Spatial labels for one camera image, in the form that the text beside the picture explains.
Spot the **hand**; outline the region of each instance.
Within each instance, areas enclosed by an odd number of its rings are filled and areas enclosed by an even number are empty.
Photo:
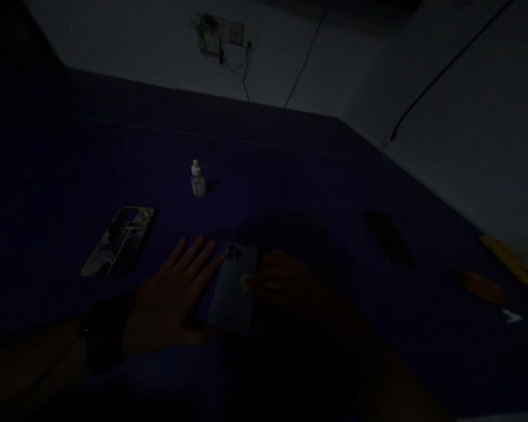
[[[181,256],[186,246],[186,240],[182,239],[160,270],[139,287],[135,310],[123,334],[123,351],[127,356],[170,346],[200,345],[216,334],[214,329],[187,325],[195,303],[225,260],[224,255],[219,255],[202,270],[216,245],[211,240],[195,257],[203,242],[204,237],[198,236]]]
[[[258,275],[247,283],[263,300],[311,321],[348,306],[305,264],[280,250],[264,256]]]

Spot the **power outlet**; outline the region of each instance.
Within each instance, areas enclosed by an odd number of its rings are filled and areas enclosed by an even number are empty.
[[[231,22],[231,33],[229,35],[229,42],[231,44],[242,45],[245,35],[245,25],[240,22]]]
[[[258,28],[251,25],[245,25],[245,33],[242,40],[244,48],[256,50],[256,43],[258,41]]]
[[[219,39],[221,42],[228,43],[230,42],[231,34],[231,21],[229,19],[215,17],[217,24],[219,25]]]

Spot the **yellow object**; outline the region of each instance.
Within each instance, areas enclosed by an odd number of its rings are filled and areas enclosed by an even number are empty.
[[[521,283],[528,285],[528,266],[500,240],[481,234],[479,240],[514,274]]]

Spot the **white wall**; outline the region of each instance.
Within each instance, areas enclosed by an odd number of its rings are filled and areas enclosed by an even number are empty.
[[[374,139],[390,129],[375,127]],[[528,0],[514,1],[448,70],[384,152],[528,254]]]
[[[233,74],[226,66],[221,68],[216,57],[203,57],[189,20],[201,11],[251,23],[259,28],[246,78],[251,101],[283,107],[326,1],[300,1],[293,9],[297,15],[251,0],[27,0],[26,4],[69,67],[240,100],[246,99],[242,72]],[[390,36],[391,23],[389,28],[372,30],[359,18],[344,16],[343,7],[333,2],[288,108],[341,116]],[[224,49],[233,67],[245,60],[241,47]]]
[[[360,79],[344,122],[385,147],[409,105],[506,1],[425,0]]]

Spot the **black smartphone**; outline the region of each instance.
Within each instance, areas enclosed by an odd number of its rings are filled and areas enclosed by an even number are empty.
[[[375,210],[366,210],[364,213],[385,258],[393,264],[416,268],[417,263],[391,217]]]

